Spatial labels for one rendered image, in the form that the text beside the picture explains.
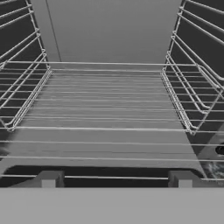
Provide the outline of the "grey toaster oven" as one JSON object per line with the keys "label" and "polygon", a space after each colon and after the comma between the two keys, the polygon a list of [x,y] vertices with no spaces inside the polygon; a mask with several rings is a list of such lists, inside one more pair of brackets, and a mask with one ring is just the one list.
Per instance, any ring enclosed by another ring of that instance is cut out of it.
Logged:
{"label": "grey toaster oven", "polygon": [[[0,0],[0,63],[9,60],[173,60],[203,66],[224,87],[224,0]],[[65,187],[167,187],[169,182],[168,177],[146,181],[64,175]],[[27,180],[0,178],[0,187]]]}

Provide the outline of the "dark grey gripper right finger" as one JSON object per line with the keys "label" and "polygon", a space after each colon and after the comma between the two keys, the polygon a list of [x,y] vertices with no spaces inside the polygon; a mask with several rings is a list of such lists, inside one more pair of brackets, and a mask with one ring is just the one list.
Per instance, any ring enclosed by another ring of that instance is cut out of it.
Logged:
{"label": "dark grey gripper right finger", "polygon": [[216,187],[213,182],[201,180],[191,171],[170,171],[168,176],[168,186],[177,188],[203,188]]}

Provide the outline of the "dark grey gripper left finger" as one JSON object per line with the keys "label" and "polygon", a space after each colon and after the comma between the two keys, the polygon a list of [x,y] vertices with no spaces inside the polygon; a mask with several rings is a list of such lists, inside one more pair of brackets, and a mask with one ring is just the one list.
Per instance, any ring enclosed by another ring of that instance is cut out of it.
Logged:
{"label": "dark grey gripper left finger", "polygon": [[64,187],[63,171],[42,171],[31,180],[14,185],[17,188],[57,188]]}

